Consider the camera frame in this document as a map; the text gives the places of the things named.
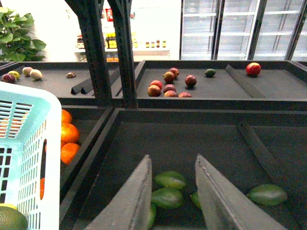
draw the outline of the white wall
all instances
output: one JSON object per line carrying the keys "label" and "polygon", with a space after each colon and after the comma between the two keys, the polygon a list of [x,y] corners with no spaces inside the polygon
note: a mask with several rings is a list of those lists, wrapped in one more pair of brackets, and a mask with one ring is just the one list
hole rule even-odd
{"label": "white wall", "polygon": [[74,51],[79,24],[64,0],[1,0],[1,3],[21,16],[32,14],[35,20],[35,36],[32,37],[47,44],[44,61],[76,61]]}
{"label": "white wall", "polygon": [[[79,23],[77,16],[64,0],[1,0],[1,3],[4,7],[16,10],[20,15],[26,13],[33,15],[34,37],[47,44],[45,48],[47,58],[44,61],[77,61],[74,52],[77,34],[80,32]],[[104,8],[107,7],[108,3],[105,0]],[[139,32],[141,38],[167,40],[170,48],[169,58],[178,59],[181,1],[132,0],[133,9],[137,15],[136,19],[131,21],[132,32]]]}

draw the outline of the apple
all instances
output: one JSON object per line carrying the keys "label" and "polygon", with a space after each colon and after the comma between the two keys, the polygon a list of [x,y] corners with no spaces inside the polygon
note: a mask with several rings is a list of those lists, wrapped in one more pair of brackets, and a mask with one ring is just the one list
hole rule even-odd
{"label": "apple", "polygon": [[6,74],[4,74],[4,75],[2,76],[2,81],[3,81],[3,82],[6,82],[6,83],[14,84],[15,81],[16,81],[16,78],[15,78],[13,75],[11,75],[11,74],[6,73]]}
{"label": "apple", "polygon": [[164,97],[178,97],[178,94],[173,90],[169,90],[164,94]]}
{"label": "apple", "polygon": [[158,87],[160,88],[160,90],[162,90],[162,88],[163,88],[163,84],[162,84],[162,82],[160,82],[159,80],[154,80],[154,81],[152,81],[152,82],[149,84],[149,86],[151,86],[151,85],[156,85],[156,86],[158,86]]}
{"label": "apple", "polygon": [[189,88],[193,88],[196,85],[197,80],[194,75],[187,75],[185,82]]}
{"label": "apple", "polygon": [[151,85],[148,87],[147,93],[150,97],[158,97],[161,94],[161,90],[159,86]]}
{"label": "apple", "polygon": [[175,87],[174,85],[172,85],[172,84],[168,84],[168,85],[166,85],[166,86],[164,87],[163,92],[166,93],[166,92],[169,91],[169,90],[173,90],[173,91],[176,92],[176,87]]}
{"label": "apple", "polygon": [[246,67],[246,73],[251,76],[257,76],[260,74],[260,71],[261,66],[256,62],[252,62]]}
{"label": "apple", "polygon": [[173,72],[168,71],[163,75],[163,78],[167,84],[170,84],[175,80],[175,75]]}
{"label": "apple", "polygon": [[179,76],[179,70],[177,68],[175,68],[175,67],[170,68],[169,71],[174,74],[175,79]]}
{"label": "apple", "polygon": [[182,92],[179,97],[192,97],[192,95],[189,92]]}

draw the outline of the fruit display bin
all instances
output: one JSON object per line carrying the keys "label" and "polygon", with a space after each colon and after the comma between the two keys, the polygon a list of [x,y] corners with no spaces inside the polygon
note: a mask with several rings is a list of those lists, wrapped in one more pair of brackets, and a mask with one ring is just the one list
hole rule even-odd
{"label": "fruit display bin", "polygon": [[[251,61],[143,61],[135,71],[140,108],[306,110],[307,71],[290,61],[259,61],[257,78],[248,77],[246,66]],[[179,69],[174,81],[177,93],[189,92],[192,98],[149,97],[147,89],[153,80],[166,85],[162,75],[171,67]],[[216,69],[213,78],[204,75]],[[187,75],[197,84],[189,89]]]}
{"label": "fruit display bin", "polygon": [[3,68],[9,64],[14,63],[13,61],[0,61],[0,68]]}
{"label": "fruit display bin", "polygon": [[294,62],[294,63],[296,63],[296,64],[298,64],[298,65],[307,69],[307,61],[297,61],[297,62]]}
{"label": "fruit display bin", "polygon": [[116,108],[60,205],[60,228],[84,229],[148,154],[153,177],[177,171],[187,180],[184,205],[158,209],[152,229],[205,229],[201,211],[189,199],[197,190],[195,161],[201,154],[244,194],[259,184],[279,185],[288,201],[259,207],[289,230],[306,229],[306,116],[293,111]]}
{"label": "fruit display bin", "polygon": [[69,165],[60,163],[60,202],[66,195],[71,186],[75,175],[82,167],[89,152],[94,146],[102,129],[106,125],[112,107],[97,106],[62,106],[62,109],[68,111],[72,116],[72,124],[76,126],[80,133],[77,144],[80,145],[78,153]]}
{"label": "fruit display bin", "polygon": [[[44,79],[34,81],[30,77],[25,77],[22,74],[24,67],[40,70]],[[61,104],[97,105],[93,90],[87,94],[82,94],[81,92],[71,94],[72,87],[91,78],[87,62],[16,62],[14,65],[0,69],[0,73],[5,74],[11,70],[21,74],[16,84],[49,91],[56,95]],[[112,84],[120,77],[118,63],[108,63],[108,70],[111,90],[118,92],[118,90],[113,90],[112,87]],[[74,72],[76,77],[67,79],[66,75],[69,72]]]}
{"label": "fruit display bin", "polygon": [[[59,229],[60,134],[61,105],[54,95],[0,82],[0,203],[17,206],[28,230]],[[52,154],[43,161],[45,140]]]}

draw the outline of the light blue plastic basket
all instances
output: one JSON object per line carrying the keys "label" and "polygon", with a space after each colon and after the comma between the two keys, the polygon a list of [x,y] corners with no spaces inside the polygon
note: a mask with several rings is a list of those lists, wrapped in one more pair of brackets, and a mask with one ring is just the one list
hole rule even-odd
{"label": "light blue plastic basket", "polygon": [[0,82],[0,202],[17,206],[29,230],[59,229],[60,134],[61,105],[53,94]]}

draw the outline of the orange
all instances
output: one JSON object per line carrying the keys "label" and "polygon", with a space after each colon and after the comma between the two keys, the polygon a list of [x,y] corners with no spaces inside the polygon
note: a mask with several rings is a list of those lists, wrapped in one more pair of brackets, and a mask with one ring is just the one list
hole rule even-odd
{"label": "orange", "polygon": [[67,143],[76,143],[80,138],[79,130],[72,124],[62,124],[61,127],[61,140]]}
{"label": "orange", "polygon": [[40,179],[40,199],[43,199],[45,191],[45,179]]}
{"label": "orange", "polygon": [[65,164],[70,164],[72,159],[75,157],[80,146],[75,143],[68,143],[61,149],[61,160]]}
{"label": "orange", "polygon": [[63,140],[61,140],[61,147],[62,148],[64,145],[66,145],[67,143]]}
{"label": "orange", "polygon": [[71,121],[72,121],[71,114],[68,111],[66,111],[65,109],[62,109],[62,124],[63,123],[69,123],[70,124]]}

